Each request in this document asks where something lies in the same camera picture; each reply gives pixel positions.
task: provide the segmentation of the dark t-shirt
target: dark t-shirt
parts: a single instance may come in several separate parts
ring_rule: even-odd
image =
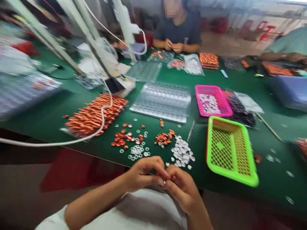
[[[154,34],[154,39],[171,40],[173,44],[201,44],[200,20],[197,13],[188,12],[185,21],[176,26],[173,19],[163,18]]]

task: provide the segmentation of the pink plastic basket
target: pink plastic basket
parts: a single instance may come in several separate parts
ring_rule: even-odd
[[[195,86],[195,91],[196,91],[196,100],[198,103],[198,109],[199,113],[203,117],[210,117],[210,116],[216,116],[216,117],[231,117],[233,115],[233,112],[227,102],[227,99],[225,98],[222,90],[218,86],[206,86],[206,85],[196,85]],[[205,95],[212,95],[215,97],[217,101],[217,105],[219,110],[221,111],[220,114],[215,114],[215,113],[206,113],[204,112],[203,109],[203,104],[200,99],[200,94],[205,94]]]

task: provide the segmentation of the hand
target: hand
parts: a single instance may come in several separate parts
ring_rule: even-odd
[[[173,43],[171,42],[171,40],[166,39],[166,40],[165,40],[164,48],[165,48],[166,50],[171,50],[172,47],[173,47]]]
[[[175,165],[168,167],[166,172],[176,184],[167,180],[164,189],[178,201],[182,210],[189,216],[202,211],[205,205],[190,174]]]
[[[299,53],[288,53],[285,57],[285,61],[287,62],[299,62],[304,59],[306,59],[306,57]]]
[[[158,175],[148,175],[152,169],[157,171]],[[123,174],[123,183],[127,186],[127,192],[135,192],[149,185],[163,185],[163,180],[170,179],[165,171],[165,166],[161,157],[142,158],[136,162],[129,171]]]
[[[173,50],[175,51],[175,53],[181,53],[183,51],[183,43],[177,43],[173,45]]]

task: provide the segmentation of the blue marker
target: blue marker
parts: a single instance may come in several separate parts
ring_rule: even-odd
[[[228,78],[228,75],[226,74],[226,72],[224,70],[221,70],[222,74],[224,75],[225,78]]]

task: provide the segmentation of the white shirt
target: white shirt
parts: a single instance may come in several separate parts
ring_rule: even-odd
[[[69,230],[64,213],[67,205],[41,222],[36,230]],[[187,230],[186,215],[165,192],[141,189],[127,193],[118,204],[82,230]]]

